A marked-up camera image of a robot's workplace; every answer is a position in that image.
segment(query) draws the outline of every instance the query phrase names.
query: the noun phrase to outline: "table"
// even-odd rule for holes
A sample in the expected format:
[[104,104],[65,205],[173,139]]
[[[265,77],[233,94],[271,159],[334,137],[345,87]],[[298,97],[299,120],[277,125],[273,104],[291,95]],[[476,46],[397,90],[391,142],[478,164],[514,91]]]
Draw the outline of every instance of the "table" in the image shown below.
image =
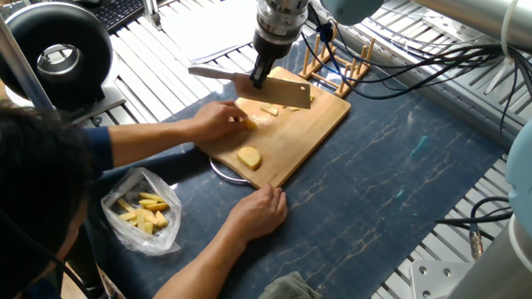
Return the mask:
[[[278,64],[300,71],[303,56],[304,45],[294,44]],[[379,85],[359,88],[387,92]],[[235,98],[225,86],[167,121],[191,117],[206,102]],[[220,297],[255,298],[275,278],[299,271],[325,297],[368,298],[503,152],[414,93],[385,101],[351,93],[347,100],[351,113],[284,185],[286,223],[249,244]],[[230,209],[253,190],[222,181],[192,145],[134,166],[145,166],[175,188],[184,206],[176,240],[183,248],[163,257],[125,250],[106,229],[97,200],[89,229],[111,280],[126,297],[147,298],[204,248]],[[113,170],[95,182],[92,197],[103,196],[126,171]]]

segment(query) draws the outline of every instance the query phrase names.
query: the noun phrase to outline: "plastic bag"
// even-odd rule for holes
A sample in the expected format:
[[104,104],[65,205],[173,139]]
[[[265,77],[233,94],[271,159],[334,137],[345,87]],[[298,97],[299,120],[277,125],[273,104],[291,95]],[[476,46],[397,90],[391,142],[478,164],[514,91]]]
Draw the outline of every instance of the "plastic bag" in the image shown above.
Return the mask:
[[[158,194],[169,205],[161,211],[168,220],[168,225],[160,228],[153,235],[139,230],[119,217],[126,211],[116,200],[124,199],[134,209],[141,208],[140,192]],[[170,186],[149,170],[137,168],[128,171],[108,195],[101,199],[101,207],[116,236],[126,248],[148,256],[159,256],[180,249],[174,240],[181,225],[181,202]]]

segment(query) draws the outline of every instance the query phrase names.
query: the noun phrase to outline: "dark hair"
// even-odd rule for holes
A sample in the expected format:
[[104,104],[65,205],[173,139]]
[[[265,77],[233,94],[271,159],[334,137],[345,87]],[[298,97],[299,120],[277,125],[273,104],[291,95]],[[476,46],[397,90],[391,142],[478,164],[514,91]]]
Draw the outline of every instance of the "dark hair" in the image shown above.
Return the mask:
[[[86,135],[58,113],[0,103],[0,209],[54,254],[86,197],[91,166]],[[1,223],[0,240],[0,298],[11,298],[50,261]]]

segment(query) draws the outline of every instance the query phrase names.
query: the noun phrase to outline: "person's right hand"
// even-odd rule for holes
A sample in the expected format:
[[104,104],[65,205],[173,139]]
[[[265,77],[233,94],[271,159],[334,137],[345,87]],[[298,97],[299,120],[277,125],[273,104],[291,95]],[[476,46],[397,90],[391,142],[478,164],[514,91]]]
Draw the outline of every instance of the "person's right hand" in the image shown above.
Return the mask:
[[265,184],[234,206],[224,226],[247,243],[271,233],[286,219],[287,213],[286,193]]

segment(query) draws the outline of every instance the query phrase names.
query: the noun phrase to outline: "fingers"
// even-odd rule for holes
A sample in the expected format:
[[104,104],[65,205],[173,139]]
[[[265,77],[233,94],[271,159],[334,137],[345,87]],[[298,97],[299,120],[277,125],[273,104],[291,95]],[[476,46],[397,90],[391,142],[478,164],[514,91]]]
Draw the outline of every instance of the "fingers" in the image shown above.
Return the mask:
[[272,188],[272,185],[269,184],[269,183],[266,183],[261,189],[259,189],[257,192],[263,194],[263,195],[268,195],[268,196],[273,196],[273,188]]
[[279,205],[279,198],[281,197],[282,192],[283,190],[281,188],[276,188],[273,191],[272,201],[270,202],[273,211],[277,211],[277,206]]
[[238,118],[248,118],[248,115],[245,114],[239,107],[235,105],[227,105],[222,110],[222,114],[224,118],[229,119],[229,117],[233,117],[234,119]]
[[279,196],[279,202],[277,206],[277,213],[280,216],[281,223],[286,219],[288,215],[288,207],[286,206],[286,193],[282,192]]
[[245,123],[239,121],[230,122],[227,124],[227,126],[229,127],[230,132],[238,132],[248,129],[248,126]]
[[223,105],[236,106],[234,100],[221,100],[219,103]]

